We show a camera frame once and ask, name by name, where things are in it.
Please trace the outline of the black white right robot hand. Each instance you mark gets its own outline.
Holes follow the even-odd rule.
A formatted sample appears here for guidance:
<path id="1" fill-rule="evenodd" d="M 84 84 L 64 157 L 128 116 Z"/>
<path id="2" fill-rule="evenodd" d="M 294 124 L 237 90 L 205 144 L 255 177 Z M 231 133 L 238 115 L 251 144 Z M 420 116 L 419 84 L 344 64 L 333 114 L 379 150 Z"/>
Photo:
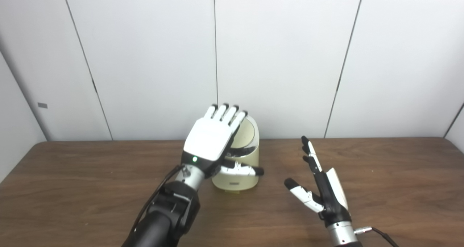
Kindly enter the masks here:
<path id="1" fill-rule="evenodd" d="M 284 181 L 285 187 L 307 208 L 317 213 L 325 227 L 341 222 L 351 222 L 346 196 L 335 169 L 330 168 L 324 171 L 312 142 L 306 136 L 302 136 L 301 141 L 305 152 L 303 160 L 308 163 L 319 194 L 307 190 L 292 178 Z"/>

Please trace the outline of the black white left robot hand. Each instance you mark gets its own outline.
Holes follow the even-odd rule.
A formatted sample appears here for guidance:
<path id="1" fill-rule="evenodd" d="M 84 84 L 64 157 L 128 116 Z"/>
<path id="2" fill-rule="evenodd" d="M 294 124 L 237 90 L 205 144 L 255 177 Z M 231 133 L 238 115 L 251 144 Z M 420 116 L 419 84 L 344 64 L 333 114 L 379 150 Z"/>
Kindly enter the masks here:
<path id="1" fill-rule="evenodd" d="M 204 179 L 214 177 L 225 168 L 225 173 L 237 176 L 263 176 L 258 166 L 226 159 L 227 152 L 248 112 L 239 106 L 212 104 L 188 134 L 181 155 L 181 164 L 201 171 Z"/>

